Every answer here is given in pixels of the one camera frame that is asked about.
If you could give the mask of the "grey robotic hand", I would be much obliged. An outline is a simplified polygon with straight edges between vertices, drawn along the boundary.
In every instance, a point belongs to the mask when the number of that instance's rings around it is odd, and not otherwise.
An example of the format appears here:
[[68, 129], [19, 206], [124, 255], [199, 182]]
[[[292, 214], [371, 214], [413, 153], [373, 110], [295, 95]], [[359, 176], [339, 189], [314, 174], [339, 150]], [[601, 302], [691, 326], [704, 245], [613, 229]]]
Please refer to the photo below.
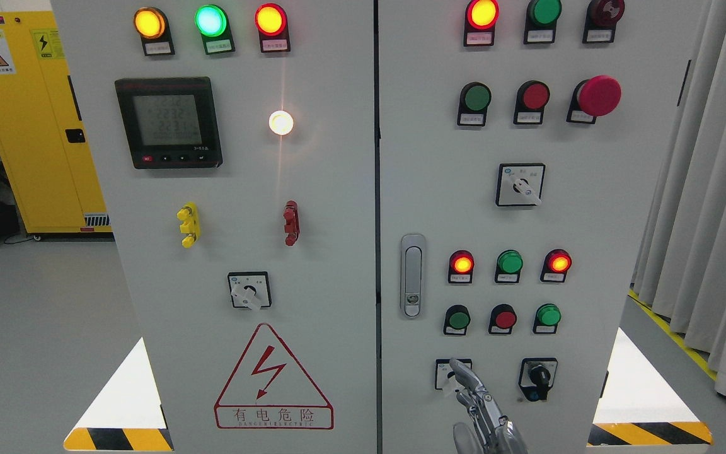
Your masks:
[[527, 446], [514, 423], [500, 410], [495, 397], [480, 378], [461, 360], [450, 359], [452, 379], [461, 389], [456, 400], [466, 408], [472, 426], [453, 426], [458, 453], [527, 453]]

